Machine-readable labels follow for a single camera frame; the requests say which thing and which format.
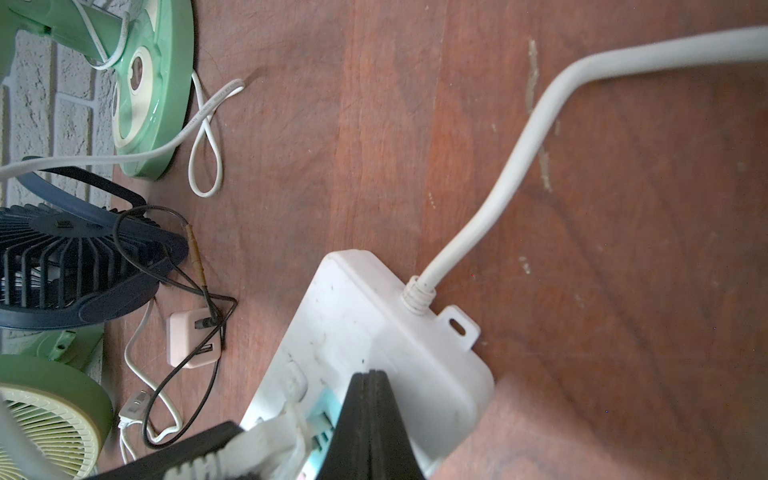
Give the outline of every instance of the white brick wall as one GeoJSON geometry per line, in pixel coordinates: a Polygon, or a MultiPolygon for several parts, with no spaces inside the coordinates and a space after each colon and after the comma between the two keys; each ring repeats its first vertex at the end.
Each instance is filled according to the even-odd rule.
{"type": "MultiPolygon", "coordinates": [[[[100,0],[96,5],[123,15],[139,1],[100,0]]],[[[2,164],[27,155],[114,154],[111,133],[112,73],[95,71],[82,55],[47,38],[20,31],[11,74],[0,90],[2,164]]],[[[112,178],[112,166],[88,167],[112,178]]],[[[56,186],[109,207],[110,195],[75,180],[46,174],[56,186]]],[[[0,184],[0,204],[38,204],[16,180],[0,184]]]]}

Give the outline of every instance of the green fan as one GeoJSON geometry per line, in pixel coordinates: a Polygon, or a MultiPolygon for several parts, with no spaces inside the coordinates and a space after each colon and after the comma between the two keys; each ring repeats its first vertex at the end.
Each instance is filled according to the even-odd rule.
{"type": "MultiPolygon", "coordinates": [[[[10,72],[18,30],[49,37],[101,61],[82,15],[90,19],[107,55],[114,54],[124,38],[122,56],[113,65],[112,137],[118,153],[144,153],[166,144],[181,130],[187,114],[194,55],[190,0],[144,0],[125,32],[120,18],[72,0],[0,0],[0,80],[10,72]]],[[[121,167],[131,177],[154,180],[172,155],[121,167]]]]}
{"type": "MultiPolygon", "coordinates": [[[[85,375],[101,328],[43,333],[19,355],[0,355],[0,395],[16,422],[43,455],[72,478],[96,466],[113,421],[112,404],[85,375]]],[[[0,478],[21,471],[0,449],[0,478]]]]}

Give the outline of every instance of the thin white cable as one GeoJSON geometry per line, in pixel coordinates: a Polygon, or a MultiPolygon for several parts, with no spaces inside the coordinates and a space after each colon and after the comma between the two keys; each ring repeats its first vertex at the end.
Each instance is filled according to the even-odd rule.
{"type": "Polygon", "coordinates": [[[128,439],[125,436],[125,427],[120,429],[120,440],[119,441],[120,441],[120,454],[123,457],[123,464],[126,465],[128,463],[128,458],[125,455],[126,451],[129,454],[131,454],[131,457],[132,457],[133,461],[135,461],[136,458],[138,457],[138,455],[136,455],[136,452],[132,449],[131,444],[128,443],[128,439]]]}
{"type": "MultiPolygon", "coordinates": [[[[198,78],[195,71],[192,71],[192,83],[194,84],[195,97],[197,98],[197,107],[202,108],[203,104],[205,103],[203,97],[203,86],[200,84],[200,79],[198,78]]],[[[229,94],[227,98],[235,95],[236,93],[237,92],[233,92],[229,94]]],[[[187,168],[187,176],[189,177],[190,187],[192,188],[192,191],[195,193],[195,195],[202,198],[208,198],[215,195],[216,192],[218,192],[221,188],[221,181],[223,179],[223,162],[221,160],[221,151],[219,150],[219,144],[216,142],[214,133],[210,129],[211,118],[213,118],[212,114],[205,117],[205,120],[203,120],[203,125],[200,127],[200,130],[197,131],[197,137],[194,139],[194,144],[192,145],[192,153],[190,153],[190,163],[187,168]],[[200,140],[202,140],[203,135],[208,138],[210,148],[214,151],[214,156],[216,157],[216,180],[214,181],[214,185],[207,192],[200,190],[200,188],[197,186],[197,180],[194,176],[194,161],[197,154],[197,147],[200,145],[200,140]]]]}
{"type": "Polygon", "coordinates": [[[88,13],[86,13],[85,8],[83,8],[83,5],[80,3],[80,0],[72,0],[72,3],[74,3],[74,6],[77,7],[78,12],[80,12],[80,16],[83,18],[83,23],[85,23],[85,29],[88,30],[88,34],[91,36],[91,41],[94,42],[94,46],[96,47],[96,50],[101,57],[101,61],[104,62],[101,65],[94,65],[90,62],[88,64],[95,70],[106,70],[108,68],[112,68],[114,64],[120,60],[120,58],[123,56],[123,53],[125,52],[125,43],[128,40],[128,15],[123,15],[120,25],[120,37],[118,37],[118,45],[115,47],[112,55],[108,57],[107,51],[104,49],[104,44],[101,43],[101,39],[96,33],[96,28],[94,28],[91,17],[89,17],[88,13]]]}
{"type": "Polygon", "coordinates": [[[245,84],[239,78],[232,80],[228,84],[224,85],[221,90],[211,97],[205,105],[192,117],[192,119],[184,125],[184,128],[162,147],[155,148],[140,154],[129,155],[96,155],[96,156],[67,156],[67,157],[43,157],[34,158],[27,161],[15,162],[12,164],[4,165],[0,167],[0,180],[7,180],[9,178],[17,177],[18,175],[27,174],[36,170],[44,170],[45,168],[53,167],[83,167],[85,165],[109,165],[109,164],[125,164],[135,161],[150,160],[160,155],[172,153],[176,147],[178,147],[182,141],[191,135],[195,128],[199,127],[203,123],[203,120],[208,116],[214,114],[216,109],[221,105],[224,100],[229,98],[232,94],[236,94],[245,88],[245,84]]]}
{"type": "MultiPolygon", "coordinates": [[[[128,340],[128,344],[125,346],[125,363],[128,365],[128,368],[131,369],[131,371],[141,379],[142,382],[146,383],[149,388],[152,389],[152,391],[157,390],[157,383],[155,383],[149,376],[142,372],[141,369],[134,363],[134,360],[131,358],[131,349],[133,348],[134,344],[136,343],[136,340],[138,339],[139,335],[142,331],[144,331],[144,327],[147,326],[147,323],[149,322],[149,318],[152,314],[152,309],[154,307],[154,298],[150,300],[147,303],[147,309],[144,311],[144,317],[141,319],[141,322],[139,323],[139,326],[136,328],[136,331],[134,332],[134,335],[131,337],[130,340],[128,340]]],[[[165,391],[160,392],[160,400],[163,401],[166,407],[168,407],[168,411],[170,412],[170,415],[174,418],[174,424],[162,432],[160,432],[159,435],[154,435],[152,431],[149,431],[150,439],[153,443],[158,443],[162,441],[166,436],[170,435],[171,433],[176,433],[179,430],[181,430],[181,427],[184,426],[184,419],[181,418],[181,414],[178,410],[176,410],[176,406],[172,403],[172,401],[168,398],[168,395],[165,394],[165,391]]]]}
{"type": "Polygon", "coordinates": [[[96,47],[96,51],[98,51],[98,54],[101,57],[101,61],[107,61],[109,59],[109,55],[107,55],[107,51],[104,50],[104,45],[101,43],[101,39],[96,33],[96,28],[94,28],[93,22],[91,22],[91,17],[89,17],[88,13],[85,12],[85,8],[83,7],[83,4],[80,3],[80,0],[72,0],[72,3],[74,3],[75,8],[77,8],[78,12],[80,12],[80,16],[83,18],[85,29],[88,30],[88,34],[91,36],[91,40],[94,42],[94,46],[96,47]]]}
{"type": "MultiPolygon", "coordinates": [[[[118,39],[118,46],[115,48],[112,56],[109,59],[107,59],[106,51],[104,50],[104,45],[101,43],[101,39],[96,34],[96,30],[93,26],[93,23],[91,22],[91,18],[88,17],[88,14],[83,9],[83,6],[81,5],[79,0],[72,0],[72,1],[74,2],[75,6],[78,8],[80,12],[80,16],[83,18],[83,22],[85,23],[85,27],[88,30],[88,33],[91,35],[91,40],[94,42],[96,49],[99,51],[99,54],[101,55],[101,58],[104,61],[102,65],[94,65],[94,64],[89,64],[89,65],[93,67],[95,70],[106,70],[107,68],[111,68],[112,66],[114,66],[114,64],[116,64],[120,60],[120,58],[122,57],[125,51],[125,43],[128,37],[127,15],[123,17],[123,21],[120,27],[120,38],[118,39]]],[[[203,96],[203,86],[202,84],[200,84],[200,78],[197,76],[197,72],[195,72],[194,70],[192,71],[192,83],[194,84],[195,97],[197,99],[197,108],[201,109],[205,104],[205,100],[203,96]]],[[[227,95],[227,98],[237,93],[238,91],[233,91],[229,95],[227,95]]],[[[202,198],[208,198],[215,195],[221,189],[221,182],[223,180],[224,168],[223,168],[223,161],[221,160],[221,151],[219,149],[219,144],[218,142],[216,142],[216,138],[214,137],[214,133],[210,128],[210,121],[213,119],[213,117],[214,115],[213,113],[211,113],[205,117],[205,120],[203,120],[203,125],[200,127],[200,130],[197,132],[197,137],[195,138],[194,144],[192,145],[192,152],[190,153],[190,161],[187,168],[187,176],[189,177],[190,188],[195,193],[195,195],[202,198]],[[210,143],[210,148],[211,150],[214,151],[214,156],[216,157],[216,180],[214,181],[214,185],[207,192],[203,192],[197,186],[197,179],[194,176],[194,162],[197,156],[197,147],[200,145],[200,141],[203,139],[203,136],[206,136],[208,138],[208,143],[210,143]]]]}

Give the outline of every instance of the white adapter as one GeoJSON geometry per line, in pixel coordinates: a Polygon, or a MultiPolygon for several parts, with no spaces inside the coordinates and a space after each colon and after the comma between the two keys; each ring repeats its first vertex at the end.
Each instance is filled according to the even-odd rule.
{"type": "MultiPolygon", "coordinates": [[[[457,306],[413,313],[404,288],[371,252],[328,254],[240,426],[278,416],[287,401],[305,418],[323,414],[335,425],[352,374],[384,370],[419,466],[431,475],[477,425],[493,377],[472,352],[478,325],[457,306]]],[[[319,450],[332,434],[316,439],[319,450]]],[[[310,457],[309,480],[320,465],[310,457]]]]}
{"type": "MultiPolygon", "coordinates": [[[[200,345],[205,337],[215,326],[207,325],[210,319],[208,308],[176,312],[167,320],[167,360],[168,365],[177,366],[187,358],[192,350],[200,345]]],[[[208,365],[221,357],[221,336],[219,333],[212,336],[203,349],[192,357],[185,369],[195,369],[198,366],[208,365]]]]}

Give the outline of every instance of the wooden floor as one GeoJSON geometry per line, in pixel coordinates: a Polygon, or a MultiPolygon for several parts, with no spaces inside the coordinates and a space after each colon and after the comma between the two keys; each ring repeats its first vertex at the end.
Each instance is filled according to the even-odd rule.
{"type": "MultiPolygon", "coordinates": [[[[196,9],[209,94],[249,82],[214,122],[223,190],[191,193],[191,141],[161,181],[122,180],[190,218],[211,289],[240,299],[192,432],[240,421],[326,253],[371,250],[403,280],[432,259],[493,185],[527,86],[538,98],[590,53],[768,23],[768,2],[747,0],[196,9]]],[[[576,92],[510,207],[439,287],[436,310],[455,303],[483,329],[475,351],[497,386],[436,478],[765,478],[766,139],[768,65],[576,92]]],[[[162,316],[202,306],[165,287],[159,302],[162,316]]],[[[107,327],[118,407],[141,387],[122,361],[140,317],[107,327]]],[[[156,379],[164,344],[158,315],[134,354],[156,379]]],[[[209,374],[170,384],[186,416],[209,374]]],[[[119,463],[112,442],[101,465],[119,463]]]]}

